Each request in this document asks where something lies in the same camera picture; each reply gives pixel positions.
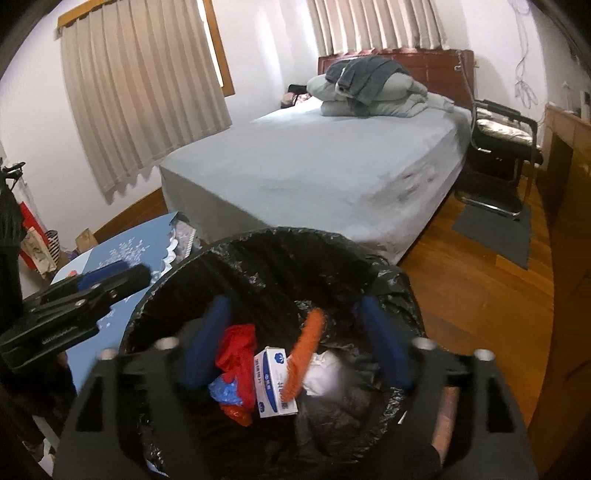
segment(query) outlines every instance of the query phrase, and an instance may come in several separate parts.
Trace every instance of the chair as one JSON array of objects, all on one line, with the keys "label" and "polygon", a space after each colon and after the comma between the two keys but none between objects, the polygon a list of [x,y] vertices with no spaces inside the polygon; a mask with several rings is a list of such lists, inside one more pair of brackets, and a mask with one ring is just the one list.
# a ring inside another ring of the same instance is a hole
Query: chair
[{"label": "chair", "polygon": [[[500,215],[517,217],[529,199],[542,163],[537,147],[538,124],[517,110],[490,100],[474,100],[473,114],[476,121],[471,146],[455,184],[456,197]],[[530,170],[521,200],[517,187],[526,161]]]}]

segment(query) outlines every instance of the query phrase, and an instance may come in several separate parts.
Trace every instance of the wooden cabinet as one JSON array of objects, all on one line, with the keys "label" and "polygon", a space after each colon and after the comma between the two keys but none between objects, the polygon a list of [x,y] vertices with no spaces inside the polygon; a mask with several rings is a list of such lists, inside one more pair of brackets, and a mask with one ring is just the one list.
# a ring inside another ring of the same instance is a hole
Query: wooden cabinet
[{"label": "wooden cabinet", "polygon": [[544,385],[530,424],[544,473],[591,411],[591,125],[549,106],[538,180],[550,230],[554,326]]}]

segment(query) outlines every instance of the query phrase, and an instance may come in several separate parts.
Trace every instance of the mattress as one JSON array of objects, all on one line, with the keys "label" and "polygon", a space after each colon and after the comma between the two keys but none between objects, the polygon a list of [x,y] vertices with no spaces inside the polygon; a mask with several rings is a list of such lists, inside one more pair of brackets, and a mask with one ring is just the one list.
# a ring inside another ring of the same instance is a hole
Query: mattress
[{"label": "mattress", "polygon": [[320,115],[315,98],[204,138],[161,163],[170,211],[213,242],[270,226],[341,233],[392,262],[455,182],[470,112]]}]

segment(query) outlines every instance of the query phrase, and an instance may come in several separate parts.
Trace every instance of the chair cushion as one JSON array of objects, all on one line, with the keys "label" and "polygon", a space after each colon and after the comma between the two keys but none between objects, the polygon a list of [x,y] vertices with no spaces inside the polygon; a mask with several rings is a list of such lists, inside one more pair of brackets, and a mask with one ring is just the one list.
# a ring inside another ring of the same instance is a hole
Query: chair cushion
[{"label": "chair cushion", "polygon": [[528,125],[511,121],[507,117],[483,108],[477,110],[476,124],[478,130],[489,137],[531,147],[532,135]]}]

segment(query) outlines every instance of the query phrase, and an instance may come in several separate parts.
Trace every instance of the trash can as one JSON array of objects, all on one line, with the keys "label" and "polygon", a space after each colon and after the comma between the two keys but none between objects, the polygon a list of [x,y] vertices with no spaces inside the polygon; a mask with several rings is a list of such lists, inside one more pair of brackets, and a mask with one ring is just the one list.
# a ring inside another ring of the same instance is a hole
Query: trash can
[{"label": "trash can", "polygon": [[[295,416],[242,427],[209,398],[207,388],[183,397],[187,419],[216,479],[365,478],[363,465],[404,412],[404,393],[382,384],[355,308],[363,295],[379,299],[391,317],[424,335],[408,277],[375,252],[335,233],[296,228],[248,232],[209,245],[156,282],[137,305],[121,353],[150,348],[200,318],[217,295],[232,301],[233,322],[253,323],[259,350],[289,354],[313,308],[326,317],[320,350],[339,352],[355,372],[342,401],[301,395]],[[145,455],[165,472],[151,442],[149,414],[138,434]]]}]

